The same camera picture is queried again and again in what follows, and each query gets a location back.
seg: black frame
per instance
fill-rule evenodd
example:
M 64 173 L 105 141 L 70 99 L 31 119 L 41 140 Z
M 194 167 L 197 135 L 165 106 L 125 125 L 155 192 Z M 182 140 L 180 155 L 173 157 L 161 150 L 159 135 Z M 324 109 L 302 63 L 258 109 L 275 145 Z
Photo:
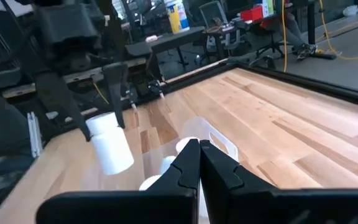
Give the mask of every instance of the black frame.
M 235 68 L 241 68 L 250 72 L 258 73 L 259 75 L 263 75 L 265 77 L 273 78 L 275 80 L 289 83 L 295 86 L 300 86 L 311 91 L 322 93 L 324 95 L 328 95 L 334 98 L 339 98 L 341 100 L 358 105 L 358 90 L 353 90 L 344 86 L 339 86 L 332 83 L 315 80 L 312 78 L 302 77 L 300 75 L 271 70 L 268 68 L 250 67 L 248 63 L 242 63 L 240 61 L 233 61 L 230 59 L 225 60 L 223 62 L 219 62 L 216 65 L 162 85 L 162 91 L 166 95 Z M 157 98 L 159 98 L 158 95 L 150 94 L 149 96 L 139 100 L 137 102 L 137 105 L 143 105 L 145 103 L 156 100 Z M 129 108 L 132 108 L 129 100 L 123 100 L 122 109 L 127 110 Z M 91 118 L 101 113 L 105 113 L 107 111 L 108 107 L 99 108 L 99 110 L 85 115 L 85 119 Z M 75 123 L 70 122 L 67 125 L 60 127 L 58 130 L 55 130 L 54 133 L 47 134 L 47 136 L 54 137 L 59 134 L 71 131 L 75 128 L 77 128 Z

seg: person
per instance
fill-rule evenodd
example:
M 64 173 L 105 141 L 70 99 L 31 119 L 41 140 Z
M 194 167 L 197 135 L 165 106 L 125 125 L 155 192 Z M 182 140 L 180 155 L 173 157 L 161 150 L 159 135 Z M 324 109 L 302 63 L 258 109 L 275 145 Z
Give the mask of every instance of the person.
M 280 34 L 284 38 L 282 17 L 278 16 L 272 19 L 268 19 L 261 23 L 261 26 L 266 30 L 272 30 Z M 286 40 L 289 44 L 292 44 L 297 52 L 298 60 L 303 60 L 310 54 L 316 51 L 316 46 L 313 44 L 307 44 L 301 38 L 301 31 L 299 30 L 298 23 L 295 20 L 295 16 L 291 13 L 285 13 L 285 34 Z

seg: wooden table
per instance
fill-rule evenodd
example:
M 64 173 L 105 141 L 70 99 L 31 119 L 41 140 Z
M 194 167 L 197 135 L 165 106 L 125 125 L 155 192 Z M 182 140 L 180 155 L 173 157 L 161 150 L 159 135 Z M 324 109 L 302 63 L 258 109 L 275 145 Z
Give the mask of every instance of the wooden table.
M 200 116 L 239 148 L 241 164 L 284 189 L 358 187 L 358 106 L 241 69 L 194 84 L 124 113 L 136 158 L 171 142 Z M 76 129 L 53 139 L 5 202 L 0 223 L 34 222 L 38 206 L 61 192 L 136 189 L 154 158 L 102 175 Z

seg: red box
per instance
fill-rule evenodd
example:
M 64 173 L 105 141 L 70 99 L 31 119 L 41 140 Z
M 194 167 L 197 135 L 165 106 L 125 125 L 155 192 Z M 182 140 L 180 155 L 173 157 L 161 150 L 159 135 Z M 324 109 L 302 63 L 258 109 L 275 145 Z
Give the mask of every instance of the red box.
M 240 17 L 243 21 L 257 21 L 264 17 L 262 6 L 255 6 L 252 9 L 240 12 Z

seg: table leg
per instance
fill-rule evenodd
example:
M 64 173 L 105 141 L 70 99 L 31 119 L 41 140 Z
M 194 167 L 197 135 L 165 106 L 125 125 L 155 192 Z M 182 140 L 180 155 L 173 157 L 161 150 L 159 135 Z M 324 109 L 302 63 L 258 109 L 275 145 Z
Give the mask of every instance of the table leg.
M 181 50 L 179 47 L 177 47 L 177 51 L 178 51 L 178 55 L 179 55 L 179 63 L 181 63 L 181 65 L 183 66 L 183 68 L 186 68 L 186 65 L 188 65 L 189 63 L 185 62 L 185 59 L 183 59 L 183 55 L 181 54 Z
M 308 4 L 308 41 L 309 44 L 316 43 L 316 33 L 314 24 L 314 2 Z
M 225 58 L 223 44 L 220 38 L 215 37 L 215 40 L 217 40 L 215 41 L 215 43 L 216 43 L 216 50 L 218 51 L 218 60 L 222 60 Z

